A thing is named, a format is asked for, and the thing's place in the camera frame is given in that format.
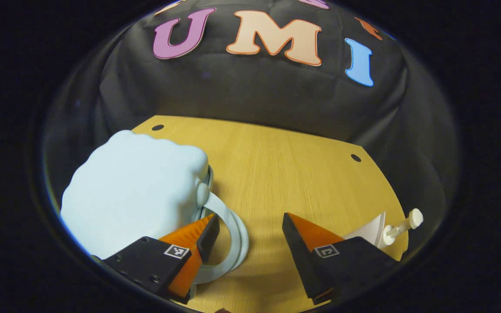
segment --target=black cloth backdrop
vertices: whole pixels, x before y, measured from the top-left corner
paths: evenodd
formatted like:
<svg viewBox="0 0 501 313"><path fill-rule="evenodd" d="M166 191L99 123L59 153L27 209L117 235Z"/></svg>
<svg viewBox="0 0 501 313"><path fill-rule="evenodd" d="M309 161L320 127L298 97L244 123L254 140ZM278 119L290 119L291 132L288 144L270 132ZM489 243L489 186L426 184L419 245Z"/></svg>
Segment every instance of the black cloth backdrop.
<svg viewBox="0 0 501 313"><path fill-rule="evenodd" d="M446 96L406 47L380 29L378 40L353 12L328 4L330 10L295 0L190 0L156 17L149 12L100 43L72 71L47 113L41 153L57 206L75 170L117 131L152 115L207 117L363 146L406 214L419 208L425 215L424 226L410 235L410 251L422 246L445 218L457 187L458 133ZM181 43L187 16L209 7L217 10L195 50L171 60L153 55L157 26L180 18L170 43ZM258 36L257 55L228 53L240 24L237 10L261 10L281 27L294 19L319 25L322 65L287 59L289 44L271 56ZM351 50L345 38L372 50L373 87L346 77Z"/></svg>

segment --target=wooden tabletop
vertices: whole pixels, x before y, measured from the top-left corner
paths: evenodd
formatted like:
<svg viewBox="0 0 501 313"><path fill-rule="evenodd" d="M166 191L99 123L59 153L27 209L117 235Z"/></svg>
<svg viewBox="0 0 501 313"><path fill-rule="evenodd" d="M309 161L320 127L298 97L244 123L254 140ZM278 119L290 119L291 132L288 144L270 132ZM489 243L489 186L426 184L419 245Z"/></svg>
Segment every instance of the wooden tabletop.
<svg viewBox="0 0 501 313"><path fill-rule="evenodd" d="M163 127L152 130L157 125ZM360 146L249 123L193 117L155 116L133 131L203 149L214 169L212 192L248 228L250 248L245 261L233 272L198 285L196 297L186 305L191 309L292 313L315 307L304 292L282 232L284 212L341 236L384 211L386 224L396 226L405 219L390 184ZM407 242L404 233L384 252L400 260ZM228 248L229 234L221 225L210 263L219 263Z"/></svg>

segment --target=letter m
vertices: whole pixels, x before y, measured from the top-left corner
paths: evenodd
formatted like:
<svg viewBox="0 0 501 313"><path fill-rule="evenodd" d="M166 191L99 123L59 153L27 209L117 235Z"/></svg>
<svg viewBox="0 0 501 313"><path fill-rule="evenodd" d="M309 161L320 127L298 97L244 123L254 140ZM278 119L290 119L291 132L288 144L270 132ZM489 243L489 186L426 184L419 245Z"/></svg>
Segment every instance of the letter m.
<svg viewBox="0 0 501 313"><path fill-rule="evenodd" d="M241 10L235 12L241 19L237 39L227 46L227 51L236 55L254 55L260 47L254 43L256 35L260 36L264 47L270 55L276 55L291 41L291 48L285 52L287 59L312 66L319 66L322 60L316 49L316 35L322 28L305 20L292 20L284 28L265 12Z"/></svg>

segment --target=purple letter u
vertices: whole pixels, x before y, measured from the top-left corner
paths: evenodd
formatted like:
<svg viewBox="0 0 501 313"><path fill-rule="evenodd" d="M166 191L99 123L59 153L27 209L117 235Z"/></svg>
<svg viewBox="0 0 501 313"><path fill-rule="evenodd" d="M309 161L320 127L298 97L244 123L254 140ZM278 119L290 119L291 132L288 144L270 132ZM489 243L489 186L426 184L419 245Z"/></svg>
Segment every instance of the purple letter u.
<svg viewBox="0 0 501 313"><path fill-rule="evenodd" d="M187 53L193 51L193 49L197 47L200 40L202 39L204 26L206 26L206 19L210 14L214 12L215 8L209 8L194 12L189 15L188 18L191 19L191 23L187 39L175 46L169 44L169 37L171 36L171 30L173 30L173 26L179 23L181 19L175 18L174 20L170 20L169 22L165 22L156 27L156 37L154 38L154 55L158 59L167 60L186 55Z"/></svg>

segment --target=white plastic peg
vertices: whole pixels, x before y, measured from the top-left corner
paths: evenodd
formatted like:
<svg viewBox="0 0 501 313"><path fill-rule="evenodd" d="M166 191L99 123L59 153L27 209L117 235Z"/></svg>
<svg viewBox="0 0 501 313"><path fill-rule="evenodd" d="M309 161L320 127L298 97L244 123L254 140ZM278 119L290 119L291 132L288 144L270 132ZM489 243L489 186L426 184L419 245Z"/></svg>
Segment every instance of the white plastic peg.
<svg viewBox="0 0 501 313"><path fill-rule="evenodd" d="M407 230L417 228L420 224L422 224L423 220L424 218L421 211L419 209L413 209L409 213L408 218L406 218L403 222L401 222L399 226L394 227L391 225L387 225L386 227L384 227L384 230L382 231L382 240L380 240L378 248L382 249L394 243L395 238L397 236L403 234Z"/></svg>

